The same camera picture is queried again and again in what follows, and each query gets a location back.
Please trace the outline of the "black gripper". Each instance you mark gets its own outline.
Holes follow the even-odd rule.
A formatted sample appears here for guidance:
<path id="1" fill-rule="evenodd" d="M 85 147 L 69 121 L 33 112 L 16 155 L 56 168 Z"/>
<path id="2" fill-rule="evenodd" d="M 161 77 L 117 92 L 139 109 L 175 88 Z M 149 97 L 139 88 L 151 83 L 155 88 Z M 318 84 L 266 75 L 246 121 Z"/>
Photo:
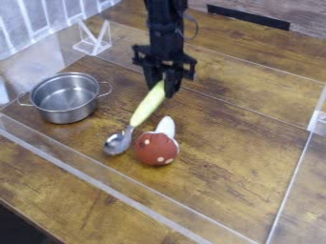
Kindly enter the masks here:
<path id="1" fill-rule="evenodd" d="M 179 91 L 181 78 L 195 79 L 197 60 L 183 51 L 184 37 L 180 30 L 149 31 L 149 44 L 133 45 L 132 63 L 143 68 L 148 89 L 164 77 L 164 93 L 172 98 Z"/>

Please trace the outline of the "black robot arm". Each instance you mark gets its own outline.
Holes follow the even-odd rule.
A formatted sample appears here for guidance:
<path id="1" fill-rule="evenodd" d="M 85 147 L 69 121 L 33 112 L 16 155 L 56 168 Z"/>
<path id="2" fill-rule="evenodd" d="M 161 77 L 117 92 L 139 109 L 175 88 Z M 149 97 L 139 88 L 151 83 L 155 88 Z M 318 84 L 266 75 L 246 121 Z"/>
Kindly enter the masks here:
<path id="1" fill-rule="evenodd" d="M 183 19 L 187 18 L 195 25 L 197 21 L 185 13 L 187 0 L 144 0 L 144 5 L 149 44 L 132 46 L 132 63 L 143 68 L 148 89 L 164 81 L 165 97 L 172 98 L 181 79 L 195 78 L 197 60 L 183 51 Z"/>

